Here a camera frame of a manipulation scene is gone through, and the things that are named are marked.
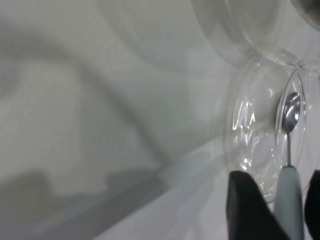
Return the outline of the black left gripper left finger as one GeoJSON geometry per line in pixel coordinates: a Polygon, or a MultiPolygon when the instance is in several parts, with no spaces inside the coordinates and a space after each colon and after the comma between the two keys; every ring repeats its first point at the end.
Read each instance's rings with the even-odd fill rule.
{"type": "Polygon", "coordinates": [[[226,219],[230,240],[296,240],[298,238],[298,172],[280,172],[273,210],[253,177],[232,171],[228,177],[226,219]]]}

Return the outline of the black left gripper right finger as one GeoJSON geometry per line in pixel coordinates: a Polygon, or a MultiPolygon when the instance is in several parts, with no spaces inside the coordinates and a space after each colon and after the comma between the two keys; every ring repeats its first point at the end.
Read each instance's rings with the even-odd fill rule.
{"type": "Polygon", "coordinates": [[[315,170],[309,182],[304,205],[304,220],[313,240],[320,239],[320,171],[315,170]]]}

